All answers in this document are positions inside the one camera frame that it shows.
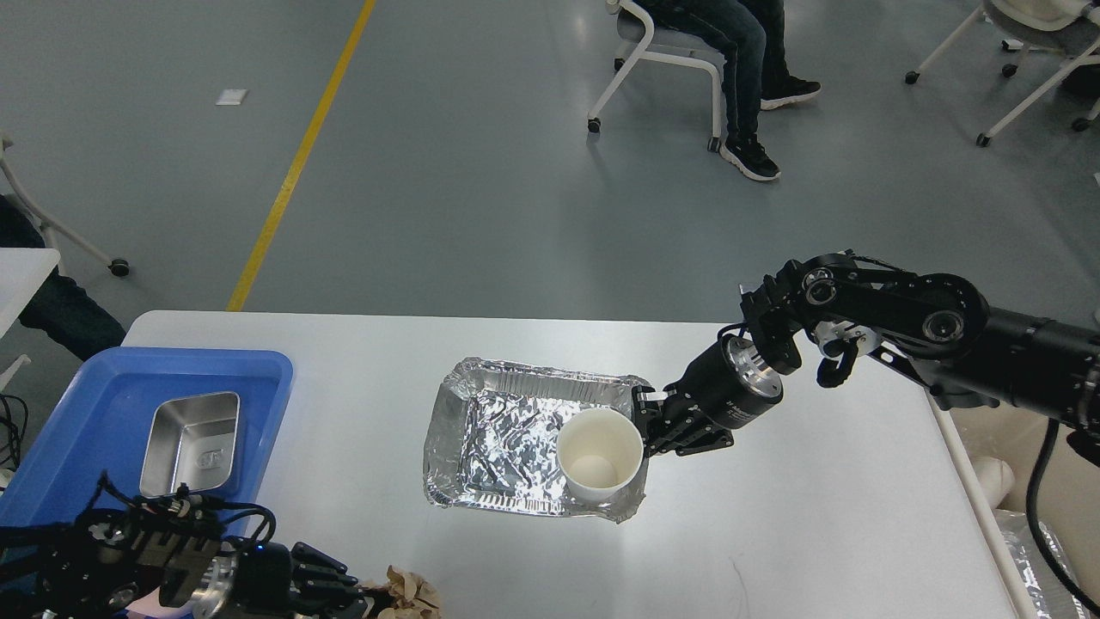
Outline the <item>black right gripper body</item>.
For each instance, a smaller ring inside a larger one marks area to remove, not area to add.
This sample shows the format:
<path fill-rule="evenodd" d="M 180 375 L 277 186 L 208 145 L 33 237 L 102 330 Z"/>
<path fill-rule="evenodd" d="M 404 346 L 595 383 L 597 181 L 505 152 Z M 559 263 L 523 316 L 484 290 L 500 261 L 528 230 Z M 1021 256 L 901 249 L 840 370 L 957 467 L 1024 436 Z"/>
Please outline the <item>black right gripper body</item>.
<path fill-rule="evenodd" d="M 781 404 L 779 373 L 760 357 L 754 341 L 723 334 L 688 364 L 679 380 L 667 385 L 663 414 L 667 423 L 688 414 L 708 423 L 739 430 Z"/>

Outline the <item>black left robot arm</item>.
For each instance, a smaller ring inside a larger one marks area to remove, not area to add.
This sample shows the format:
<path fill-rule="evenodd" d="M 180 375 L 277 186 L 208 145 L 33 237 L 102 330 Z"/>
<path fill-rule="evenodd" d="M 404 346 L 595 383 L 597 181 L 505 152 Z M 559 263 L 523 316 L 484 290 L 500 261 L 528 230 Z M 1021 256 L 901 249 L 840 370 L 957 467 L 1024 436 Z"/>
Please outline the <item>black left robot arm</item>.
<path fill-rule="evenodd" d="M 127 497 L 107 473 L 69 524 L 4 526 L 4 618 L 120 618 L 153 595 L 193 618 L 378 618 L 395 597 L 306 543 L 274 513 L 182 485 Z"/>

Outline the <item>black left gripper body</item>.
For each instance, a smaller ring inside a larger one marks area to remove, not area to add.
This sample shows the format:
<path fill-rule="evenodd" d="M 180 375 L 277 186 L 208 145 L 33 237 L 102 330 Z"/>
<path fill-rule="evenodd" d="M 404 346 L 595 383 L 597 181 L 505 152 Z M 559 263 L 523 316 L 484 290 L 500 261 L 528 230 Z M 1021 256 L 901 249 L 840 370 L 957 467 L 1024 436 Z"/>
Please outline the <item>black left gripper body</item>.
<path fill-rule="evenodd" d="M 279 543 L 223 542 L 190 596 L 193 618 L 292 618 L 292 555 Z"/>

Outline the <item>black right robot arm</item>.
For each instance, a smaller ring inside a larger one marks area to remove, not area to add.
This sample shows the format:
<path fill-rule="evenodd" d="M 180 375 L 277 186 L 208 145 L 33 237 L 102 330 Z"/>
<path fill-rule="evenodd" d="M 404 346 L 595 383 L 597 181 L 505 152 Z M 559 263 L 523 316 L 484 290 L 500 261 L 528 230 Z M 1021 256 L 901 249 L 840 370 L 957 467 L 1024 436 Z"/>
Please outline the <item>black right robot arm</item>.
<path fill-rule="evenodd" d="M 1058 434 L 1097 463 L 1097 332 L 987 303 L 970 281 L 920 275 L 853 250 L 789 261 L 740 294 L 743 320 L 722 328 L 679 380 L 632 391 L 644 456 L 730 447 L 732 434 L 781 404 L 782 377 L 801 368 L 795 334 L 822 356 L 833 389 L 867 356 L 906 377 L 942 410 L 1014 405 L 1048 419 L 1024 513 L 1042 559 L 1076 603 L 1096 614 L 1042 534 L 1038 498 Z"/>

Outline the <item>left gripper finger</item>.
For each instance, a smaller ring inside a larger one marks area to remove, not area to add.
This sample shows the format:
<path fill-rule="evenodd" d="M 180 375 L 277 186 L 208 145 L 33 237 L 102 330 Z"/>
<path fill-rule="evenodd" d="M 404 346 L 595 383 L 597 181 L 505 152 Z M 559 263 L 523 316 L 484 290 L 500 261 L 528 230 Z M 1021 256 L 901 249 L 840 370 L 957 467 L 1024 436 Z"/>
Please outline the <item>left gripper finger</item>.
<path fill-rule="evenodd" d="M 346 565 L 298 542 L 290 548 L 290 598 L 355 598 L 361 595 L 358 579 Z"/>
<path fill-rule="evenodd" d="M 292 594 L 290 618 L 370 618 L 380 603 L 380 592 L 345 589 L 324 592 L 319 597 Z"/>

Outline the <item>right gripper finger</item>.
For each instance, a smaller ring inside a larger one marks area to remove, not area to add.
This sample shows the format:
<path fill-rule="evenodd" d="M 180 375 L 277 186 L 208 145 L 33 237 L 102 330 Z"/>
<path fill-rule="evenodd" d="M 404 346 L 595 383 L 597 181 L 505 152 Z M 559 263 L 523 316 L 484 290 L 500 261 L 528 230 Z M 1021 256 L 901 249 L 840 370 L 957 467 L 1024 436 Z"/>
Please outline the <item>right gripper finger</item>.
<path fill-rule="evenodd" d="M 668 453 L 682 456 L 690 428 L 690 395 L 637 385 L 632 388 L 632 424 L 644 439 L 644 458 Z"/>
<path fill-rule="evenodd" d="M 652 439 L 650 456 L 668 453 L 676 456 L 690 456 L 707 453 L 711 450 L 732 447 L 732 445 L 734 445 L 734 436 L 728 428 L 705 423 L 684 427 L 680 432 L 667 432 L 663 436 Z"/>

